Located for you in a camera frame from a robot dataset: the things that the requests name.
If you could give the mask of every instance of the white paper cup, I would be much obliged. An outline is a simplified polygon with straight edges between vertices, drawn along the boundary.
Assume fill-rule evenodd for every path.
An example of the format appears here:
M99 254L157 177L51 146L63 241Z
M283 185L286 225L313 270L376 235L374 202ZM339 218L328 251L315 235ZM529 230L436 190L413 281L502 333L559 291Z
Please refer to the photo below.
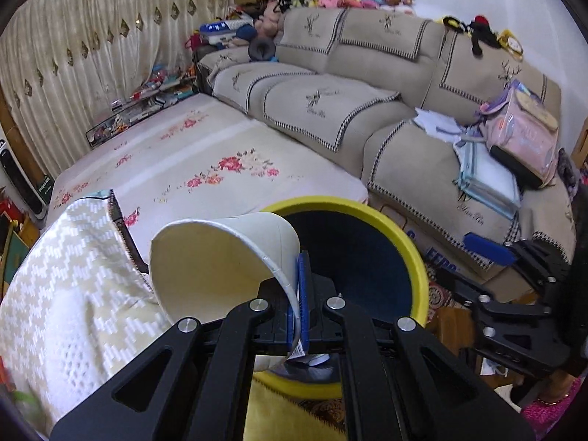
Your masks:
M157 301L171 323L188 316L202 323L224 318L235 306L257 297L262 281L275 277L292 305L296 346L299 253L296 231L270 212L179 220L166 225L151 241L149 274ZM283 360L258 356L255 371Z

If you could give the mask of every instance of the curtain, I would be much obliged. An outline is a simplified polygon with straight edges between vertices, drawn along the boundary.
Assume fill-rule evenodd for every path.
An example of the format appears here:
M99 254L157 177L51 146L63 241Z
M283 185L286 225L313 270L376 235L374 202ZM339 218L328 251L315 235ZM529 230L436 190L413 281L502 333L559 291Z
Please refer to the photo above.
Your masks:
M194 29L228 0L27 0L0 36L0 85L39 166L57 177L85 133L154 64L187 65Z

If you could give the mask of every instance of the beige sofa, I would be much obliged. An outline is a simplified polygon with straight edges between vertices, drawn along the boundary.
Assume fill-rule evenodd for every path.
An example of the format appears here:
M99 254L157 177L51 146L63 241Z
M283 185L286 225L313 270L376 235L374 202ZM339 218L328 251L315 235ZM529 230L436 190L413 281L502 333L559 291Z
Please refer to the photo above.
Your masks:
M199 70L212 94L361 178L370 205L400 225L425 260L487 283L501 300L528 285L469 252L466 233L499 243L540 239L571 260L574 222L559 178L526 191L511 222L459 191L451 145L411 121L422 107L474 123L479 104L513 76L559 118L561 92L545 75L483 43L483 57L475 58L466 35L380 10L292 9L276 43L279 63L249 62L246 48L205 56Z

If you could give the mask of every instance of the silver screw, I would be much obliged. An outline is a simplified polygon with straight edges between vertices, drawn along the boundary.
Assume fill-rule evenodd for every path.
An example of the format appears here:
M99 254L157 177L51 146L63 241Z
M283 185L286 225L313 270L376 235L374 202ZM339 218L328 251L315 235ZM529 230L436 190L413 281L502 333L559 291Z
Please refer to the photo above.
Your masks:
M416 322L412 318L402 317L396 322L402 331L412 331L416 328Z
M327 307L333 310L340 310L345 306L345 300L341 297L331 297L327 300Z
M184 318L178 323L178 329L184 333L190 333L196 330L198 327L198 321L194 318Z
M268 307L269 303L267 300L264 299L251 300L251 303L249 303L249 308L252 309L252 311L254 312L262 312Z
M489 338L492 338L496 334L496 330L493 329L491 326L487 326L481 332L484 334L484 336L487 336Z

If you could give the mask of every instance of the barcode label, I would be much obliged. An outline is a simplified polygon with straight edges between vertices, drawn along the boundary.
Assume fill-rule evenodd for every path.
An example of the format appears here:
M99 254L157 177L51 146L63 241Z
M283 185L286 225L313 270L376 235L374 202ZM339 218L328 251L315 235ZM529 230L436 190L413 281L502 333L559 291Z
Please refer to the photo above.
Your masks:
M294 358L300 358L301 356L306 356L306 353L302 349L302 342L300 340L298 340L298 344L296 345L296 348L292 352L292 355L290 355L288 357L288 359L293 360Z

